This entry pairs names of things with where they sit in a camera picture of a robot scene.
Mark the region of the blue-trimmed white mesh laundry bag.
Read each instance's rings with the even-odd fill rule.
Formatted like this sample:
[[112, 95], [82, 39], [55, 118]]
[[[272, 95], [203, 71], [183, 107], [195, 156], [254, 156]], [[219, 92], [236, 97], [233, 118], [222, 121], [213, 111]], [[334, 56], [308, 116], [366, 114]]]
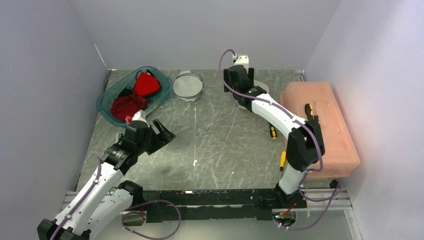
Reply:
[[203, 78], [190, 70], [181, 71], [173, 80], [174, 94], [186, 102], [195, 102], [203, 92]]

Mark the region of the dark red bra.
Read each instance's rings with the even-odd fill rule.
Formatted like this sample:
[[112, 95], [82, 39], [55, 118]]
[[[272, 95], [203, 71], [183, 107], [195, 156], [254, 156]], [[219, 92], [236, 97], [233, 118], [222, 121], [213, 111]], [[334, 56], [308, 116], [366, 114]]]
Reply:
[[139, 110], [147, 109], [149, 103], [147, 98], [135, 94], [117, 97], [113, 100], [110, 113], [117, 120], [125, 122], [126, 116], [132, 117]]

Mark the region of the black bra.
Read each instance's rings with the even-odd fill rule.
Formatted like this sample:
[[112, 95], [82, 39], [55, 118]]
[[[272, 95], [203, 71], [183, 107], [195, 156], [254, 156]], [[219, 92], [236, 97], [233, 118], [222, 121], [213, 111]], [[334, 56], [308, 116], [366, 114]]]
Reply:
[[134, 94], [134, 90], [132, 87], [126, 86], [118, 95], [118, 98], [131, 96]]

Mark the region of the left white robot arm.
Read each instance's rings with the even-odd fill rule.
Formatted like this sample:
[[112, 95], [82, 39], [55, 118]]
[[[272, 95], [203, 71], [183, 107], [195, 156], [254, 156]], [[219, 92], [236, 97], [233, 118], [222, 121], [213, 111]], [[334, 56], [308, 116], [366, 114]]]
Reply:
[[140, 155], [166, 146], [175, 134], [155, 119], [130, 122], [118, 141], [98, 157], [97, 167], [76, 197], [53, 220], [37, 226], [41, 240], [93, 240], [119, 213], [137, 210], [144, 203], [143, 188], [123, 176]]

